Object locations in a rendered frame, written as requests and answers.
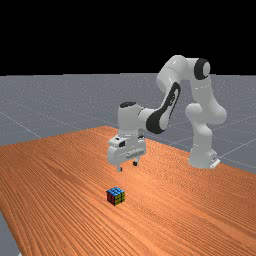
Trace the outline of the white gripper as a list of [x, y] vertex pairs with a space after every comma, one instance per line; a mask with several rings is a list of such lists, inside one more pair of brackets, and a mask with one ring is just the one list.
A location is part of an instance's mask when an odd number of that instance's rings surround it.
[[146, 154], [146, 141], [142, 133], [121, 137], [116, 135], [108, 141], [108, 162], [122, 172], [121, 164], [133, 159], [133, 166], [138, 166], [141, 156]]

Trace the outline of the many-coloured puzzle cube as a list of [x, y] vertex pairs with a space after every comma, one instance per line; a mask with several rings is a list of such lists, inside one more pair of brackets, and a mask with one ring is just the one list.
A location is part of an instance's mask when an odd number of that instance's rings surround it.
[[115, 186], [106, 191], [107, 201], [116, 206], [125, 201], [125, 191]]

